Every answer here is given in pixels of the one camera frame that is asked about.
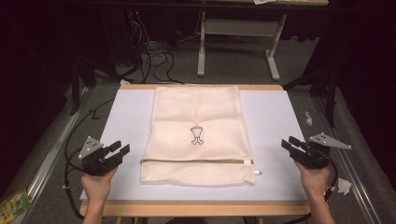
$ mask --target table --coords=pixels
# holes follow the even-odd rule
[[[213,0],[217,3],[247,3],[253,4],[253,0]],[[327,6],[328,0],[306,0],[306,1],[287,1],[278,0],[274,3],[280,5],[297,6]],[[280,35],[285,25],[287,14],[282,14],[279,21],[238,21],[238,20],[219,20],[207,19],[206,13],[201,13],[201,44],[198,55],[198,77],[205,75],[205,36],[206,34],[216,35],[249,35],[249,36],[271,36],[272,46],[265,50],[265,57],[270,67],[273,81],[279,81],[280,76],[276,68],[274,54]]]
[[[244,117],[246,117],[249,143],[251,144],[253,157],[256,158],[256,169],[263,170],[265,178],[258,177],[257,184],[253,187],[189,188],[140,184],[139,160],[147,143],[145,139],[148,141],[149,138],[150,120],[150,113],[148,113],[150,108],[145,108],[144,104],[149,97],[152,97],[155,85],[122,86],[111,109],[101,142],[108,145],[118,139],[121,140],[123,145],[131,144],[131,152],[124,157],[123,164],[113,177],[112,191],[106,202],[104,216],[280,216],[308,213],[309,206],[300,184],[298,169],[289,158],[289,153],[280,147],[280,138],[287,138],[289,134],[300,139],[303,138],[287,93],[277,85],[239,85],[238,87]],[[264,97],[265,99],[260,98],[260,100],[248,100],[250,96],[261,97],[262,94],[267,94],[267,97]],[[280,104],[277,104],[274,100],[276,95],[283,96],[283,99],[277,99],[281,101]],[[130,110],[133,106],[120,108],[120,106],[128,105],[126,104],[127,101],[133,102],[129,105],[139,109]],[[261,121],[255,118],[256,116],[263,116],[267,124],[262,125]],[[127,121],[133,117],[142,120],[142,123],[147,123],[147,129],[141,127],[138,122]],[[114,124],[117,122],[120,127],[115,127]],[[266,134],[253,133],[252,130],[257,128],[252,127],[255,125],[258,125]],[[273,134],[275,133],[281,133],[281,136],[274,137]],[[267,162],[263,162],[260,158],[265,158]],[[279,160],[284,162],[271,163],[271,161]],[[281,184],[274,186],[274,184],[270,184],[272,181],[274,183],[281,181]],[[243,195],[244,198],[235,197],[236,192]],[[80,207],[81,214],[84,215],[86,209],[87,203],[83,201]]]

